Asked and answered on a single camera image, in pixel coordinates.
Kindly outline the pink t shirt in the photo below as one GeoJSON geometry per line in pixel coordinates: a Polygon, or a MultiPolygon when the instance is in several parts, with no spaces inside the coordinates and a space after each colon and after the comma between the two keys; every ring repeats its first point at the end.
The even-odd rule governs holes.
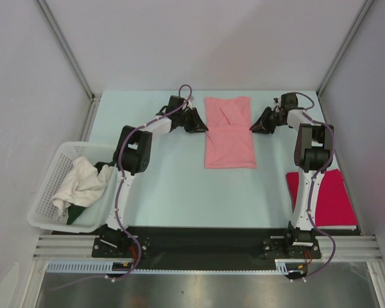
{"type": "Polygon", "coordinates": [[[251,98],[205,98],[208,131],[205,141],[205,168],[255,169],[257,160],[250,131],[251,98]]]}

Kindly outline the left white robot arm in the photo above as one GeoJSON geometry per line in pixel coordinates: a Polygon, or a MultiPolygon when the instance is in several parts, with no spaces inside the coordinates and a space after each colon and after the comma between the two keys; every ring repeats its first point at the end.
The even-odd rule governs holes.
{"type": "Polygon", "coordinates": [[[178,127],[187,133],[208,131],[197,109],[190,106],[172,111],[163,107],[151,121],[138,127],[123,127],[113,156],[117,176],[114,204],[106,220],[108,228],[120,230],[129,227],[131,214],[127,203],[137,175],[145,172],[150,163],[152,142],[178,127]]]}

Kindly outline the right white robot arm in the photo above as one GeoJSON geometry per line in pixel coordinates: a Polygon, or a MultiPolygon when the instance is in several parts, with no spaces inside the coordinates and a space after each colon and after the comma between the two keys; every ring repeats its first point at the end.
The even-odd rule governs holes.
{"type": "Polygon", "coordinates": [[[250,127],[252,133],[273,134],[275,128],[288,126],[297,131],[294,163],[298,167],[298,192],[291,218],[295,230],[316,228],[315,216],[321,182],[332,164],[335,152],[333,126],[313,119],[306,110],[267,107],[250,127]]]}

